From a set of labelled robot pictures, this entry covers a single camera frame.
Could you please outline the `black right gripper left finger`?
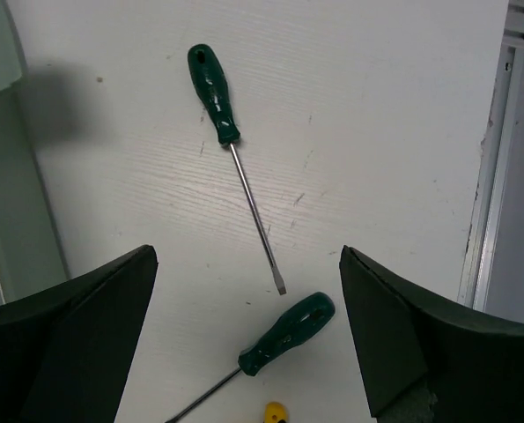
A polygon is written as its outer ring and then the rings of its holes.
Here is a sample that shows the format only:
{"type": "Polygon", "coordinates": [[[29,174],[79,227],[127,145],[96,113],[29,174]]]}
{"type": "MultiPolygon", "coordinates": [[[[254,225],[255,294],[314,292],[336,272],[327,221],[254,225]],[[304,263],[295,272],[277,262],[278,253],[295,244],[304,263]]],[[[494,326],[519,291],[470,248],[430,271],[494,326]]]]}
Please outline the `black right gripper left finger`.
{"type": "Polygon", "coordinates": [[[159,264],[151,245],[0,306],[0,422],[112,422],[159,264]]]}

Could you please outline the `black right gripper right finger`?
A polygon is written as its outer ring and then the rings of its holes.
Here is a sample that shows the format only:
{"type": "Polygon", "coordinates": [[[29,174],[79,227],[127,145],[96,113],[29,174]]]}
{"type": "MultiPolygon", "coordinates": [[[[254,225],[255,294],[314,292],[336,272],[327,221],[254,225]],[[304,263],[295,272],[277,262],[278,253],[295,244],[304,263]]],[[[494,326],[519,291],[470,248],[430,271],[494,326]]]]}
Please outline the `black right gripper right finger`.
{"type": "Polygon", "coordinates": [[[448,300],[344,247],[344,303],[379,422],[524,422],[524,323],[448,300]]]}

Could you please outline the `green plastic toolbox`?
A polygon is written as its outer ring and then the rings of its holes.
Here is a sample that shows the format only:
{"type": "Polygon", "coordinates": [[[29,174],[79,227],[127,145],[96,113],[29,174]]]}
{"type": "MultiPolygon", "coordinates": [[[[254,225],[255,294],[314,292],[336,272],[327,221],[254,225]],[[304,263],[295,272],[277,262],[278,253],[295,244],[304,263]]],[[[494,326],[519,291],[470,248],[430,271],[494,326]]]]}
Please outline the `green plastic toolbox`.
{"type": "Polygon", "coordinates": [[[25,76],[18,32],[0,1],[0,306],[68,277],[19,105],[25,76]]]}

